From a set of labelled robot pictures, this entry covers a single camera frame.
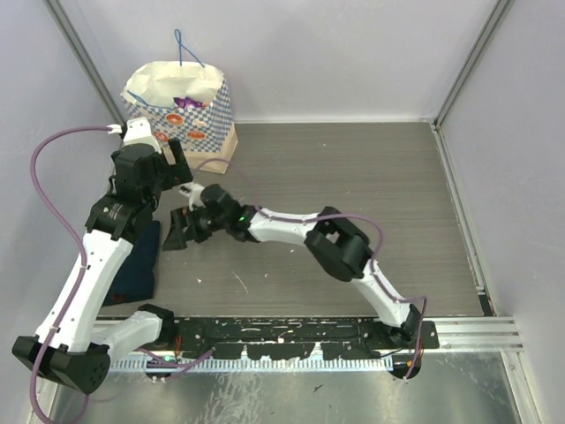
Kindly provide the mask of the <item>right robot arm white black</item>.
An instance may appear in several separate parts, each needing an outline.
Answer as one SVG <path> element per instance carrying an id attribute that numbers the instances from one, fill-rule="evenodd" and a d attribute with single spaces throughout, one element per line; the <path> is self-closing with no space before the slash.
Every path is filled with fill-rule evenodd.
<path id="1" fill-rule="evenodd" d="M 380 269 L 377 250 L 354 223 L 357 217 L 325 207 L 306 215 L 285 214 L 242 204 L 219 185 L 181 185 L 187 206 L 170 213 L 170 230 L 162 248 L 178 251 L 202 243 L 217 231 L 239 242 L 280 242 L 304 246 L 322 269 L 336 280 L 351 283 L 387 327 L 388 340 L 399 348 L 417 348 L 423 309 L 403 297 Z"/>

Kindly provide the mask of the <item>blue checkered paper bag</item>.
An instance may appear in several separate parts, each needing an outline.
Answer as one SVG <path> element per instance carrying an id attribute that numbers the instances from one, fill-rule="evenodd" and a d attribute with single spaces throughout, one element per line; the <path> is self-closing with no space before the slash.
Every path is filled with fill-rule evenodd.
<path id="1" fill-rule="evenodd" d="M 224 73 L 200 60 L 184 45 L 176 29 L 177 58 L 142 65 L 120 93 L 130 118 L 146 117 L 166 153 L 169 139 L 179 138 L 190 165 L 224 174 L 238 139 Z M 206 108 L 179 109 L 174 97 L 207 102 Z"/>

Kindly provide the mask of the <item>dark navy cloth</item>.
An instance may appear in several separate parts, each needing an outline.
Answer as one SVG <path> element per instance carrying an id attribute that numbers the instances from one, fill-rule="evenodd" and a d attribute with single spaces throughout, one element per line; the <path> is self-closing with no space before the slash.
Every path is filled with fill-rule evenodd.
<path id="1" fill-rule="evenodd" d="M 102 303 L 104 307 L 149 300 L 154 296 L 154 267 L 160 240 L 161 223 L 152 221 L 117 272 Z"/>

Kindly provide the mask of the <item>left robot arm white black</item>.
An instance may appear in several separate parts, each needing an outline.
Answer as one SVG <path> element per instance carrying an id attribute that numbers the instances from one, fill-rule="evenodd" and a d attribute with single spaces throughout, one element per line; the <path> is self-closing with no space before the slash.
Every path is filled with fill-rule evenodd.
<path id="1" fill-rule="evenodd" d="M 19 336 L 12 354 L 38 376 L 95 392 L 112 363 L 143 345 L 169 349 L 177 339 L 172 311 L 145 304 L 109 330 L 94 322 L 109 288 L 141 233 L 152 223 L 162 192 L 192 181 L 179 140 L 168 163 L 158 146 L 133 142 L 112 153 L 112 189 L 91 208 L 79 257 L 56 304 L 32 336 Z"/>

